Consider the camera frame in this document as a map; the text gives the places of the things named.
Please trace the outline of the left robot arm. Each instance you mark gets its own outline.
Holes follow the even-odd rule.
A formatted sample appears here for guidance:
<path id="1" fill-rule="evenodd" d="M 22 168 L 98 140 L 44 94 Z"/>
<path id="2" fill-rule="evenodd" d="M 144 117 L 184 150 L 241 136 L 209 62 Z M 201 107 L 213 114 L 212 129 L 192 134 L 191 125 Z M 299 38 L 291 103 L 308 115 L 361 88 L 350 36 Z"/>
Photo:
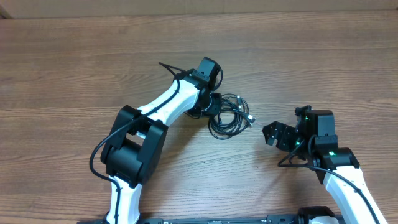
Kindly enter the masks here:
<path id="1" fill-rule="evenodd" d="M 109 135 L 95 148 L 105 165 L 103 179 L 113 191 L 103 223 L 137 223 L 141 190 L 159 163 L 169 126 L 184 113 L 201 118 L 221 108 L 216 89 L 223 72 L 216 61 L 204 57 L 195 69 L 164 68 L 173 76 L 170 88 L 137 109 L 122 107 Z"/>

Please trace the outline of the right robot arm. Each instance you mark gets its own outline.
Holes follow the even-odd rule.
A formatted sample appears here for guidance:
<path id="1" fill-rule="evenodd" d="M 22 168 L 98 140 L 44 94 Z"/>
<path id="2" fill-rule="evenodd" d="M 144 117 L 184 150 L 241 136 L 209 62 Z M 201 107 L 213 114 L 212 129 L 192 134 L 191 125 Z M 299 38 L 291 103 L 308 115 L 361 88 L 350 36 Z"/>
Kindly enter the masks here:
<path id="1" fill-rule="evenodd" d="M 278 121 L 264 126 L 265 142 L 287 152 L 278 167 L 305 168 L 316 173 L 341 212 L 341 218 L 337 218 L 328 207 L 302 208 L 296 222 L 385 223 L 353 151 L 338 145 L 333 112 L 307 105 L 297 107 L 295 115 L 295 126 Z"/>

